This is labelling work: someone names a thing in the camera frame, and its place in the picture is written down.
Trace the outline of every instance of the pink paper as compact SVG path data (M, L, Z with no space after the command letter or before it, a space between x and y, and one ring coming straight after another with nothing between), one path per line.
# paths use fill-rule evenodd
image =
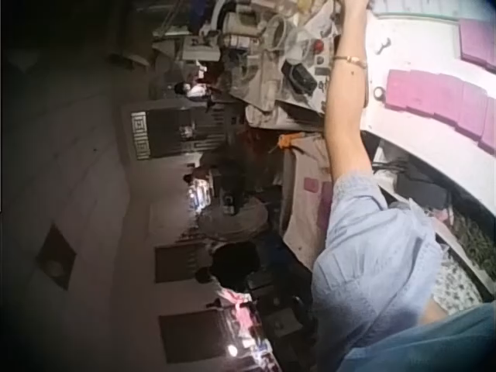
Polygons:
M421 116L434 116L434 100L437 93L437 77L425 71L412 70L408 75L407 110Z
M305 177L303 179L303 189L313 193L319 192L319 180L315 178Z
M317 211L317 226L320 229L327 230L327 227L329 226L331 204L332 204L332 182L323 182L319 210Z
M493 42L493 48L489 53L489 58L487 59L486 68L489 71L496 72L496 40Z
M437 94L433 98L434 118L456 126L460 117L463 97L463 81L458 77L437 75Z
M486 108L486 91L466 82L463 85L462 107L456 130L478 141L484 131Z
M492 155L496 155L496 99L487 100L484 131L480 138L479 147Z
M391 110L406 109L407 71L391 70L387 76L385 105Z
M474 19L461 19L459 24L462 60L486 66L494 43L493 25Z

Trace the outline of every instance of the bracelet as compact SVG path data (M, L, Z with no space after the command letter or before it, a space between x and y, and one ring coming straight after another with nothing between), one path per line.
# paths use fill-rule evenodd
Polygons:
M351 57L351 56L335 56L333 60L345 60L349 64L354 64L358 67L363 68L364 70L367 69L367 62L364 60L361 60L358 57Z

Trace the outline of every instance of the light blue shirt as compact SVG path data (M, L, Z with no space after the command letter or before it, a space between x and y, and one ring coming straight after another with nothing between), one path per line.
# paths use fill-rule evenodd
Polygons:
M388 208L372 176L340 177L325 249L313 269L319 370L336 370L352 348L415 326L442 256L415 203Z

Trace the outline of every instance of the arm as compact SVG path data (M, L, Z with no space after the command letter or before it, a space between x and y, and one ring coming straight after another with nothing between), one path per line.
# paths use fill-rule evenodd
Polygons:
M368 0L342 0L342 3L345 15L337 56L358 57L365 61ZM327 91L324 129L332 179L335 182L340 176L353 171L366 174L372 172L360 138L366 79L363 68L345 60L335 61Z

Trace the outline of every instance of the black hair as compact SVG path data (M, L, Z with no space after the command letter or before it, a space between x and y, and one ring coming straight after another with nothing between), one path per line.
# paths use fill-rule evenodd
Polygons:
M183 181L190 184L193 181L193 176L191 174L185 174L183 176Z
M177 83L174 86L174 91L176 92L176 95L185 95L186 94L186 89L184 88L185 84L186 83L184 83L184 81L182 81L180 83Z
M212 281L212 275L210 274L209 267L202 267L198 269L195 273L195 279L198 283L205 284Z

